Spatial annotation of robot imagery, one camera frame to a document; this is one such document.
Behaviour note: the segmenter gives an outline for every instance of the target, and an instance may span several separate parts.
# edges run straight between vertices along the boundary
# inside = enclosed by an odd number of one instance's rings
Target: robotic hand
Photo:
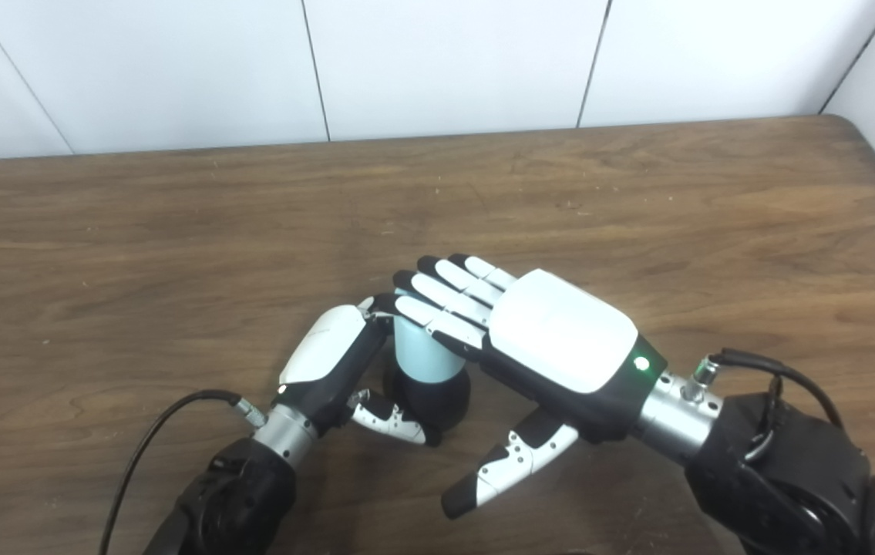
[[[723,350],[684,379],[623,313],[543,270],[515,278],[466,255],[399,271],[408,294],[378,306],[405,317],[539,408],[479,470],[442,496],[451,519],[517,484],[576,439],[634,436],[681,464],[698,505],[750,555],[875,555],[875,476],[824,392],[771,358]],[[724,368],[772,373],[769,392],[719,398]],[[782,400],[782,379],[821,401],[829,421]]]
[[[279,376],[271,411],[243,411],[257,426],[253,435],[212,458],[177,498],[145,555],[264,554],[293,505],[304,456],[349,419],[417,445],[440,443],[439,432],[413,421],[392,401],[355,390],[392,333],[392,316],[373,308],[368,298],[359,306],[332,308],[314,323]]]

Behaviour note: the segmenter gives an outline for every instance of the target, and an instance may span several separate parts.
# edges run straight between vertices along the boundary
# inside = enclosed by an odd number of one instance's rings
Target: wooden table
[[[202,387],[265,403],[318,314],[456,251],[570,278],[630,314],[675,372],[723,345],[783,359],[829,391],[875,466],[875,155],[845,120],[0,161],[0,553],[94,552],[163,407]],[[274,552],[737,551],[680,469],[636,442],[575,446],[444,520],[442,489],[530,410],[472,377],[471,413],[440,449],[329,433]],[[141,552],[246,432],[201,405],[151,446],[114,553]]]

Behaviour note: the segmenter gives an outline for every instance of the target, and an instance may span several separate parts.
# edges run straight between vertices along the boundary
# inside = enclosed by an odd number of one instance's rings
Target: robotic finger
[[[496,498],[547,466],[576,440],[576,429],[542,408],[532,411],[509,432],[506,446],[494,446],[477,472],[462,478],[441,495],[445,516],[457,519]]]
[[[369,390],[355,390],[392,333],[392,314],[374,298],[329,309],[311,326],[279,375],[265,417],[242,412],[255,426],[212,457],[177,498],[145,555],[261,555],[296,495],[296,471],[311,447],[349,421],[384,436],[436,446],[440,433]]]
[[[352,394],[348,406],[352,408],[352,422],[373,432],[417,446],[440,445],[440,431],[420,424],[395,402],[371,389]]]

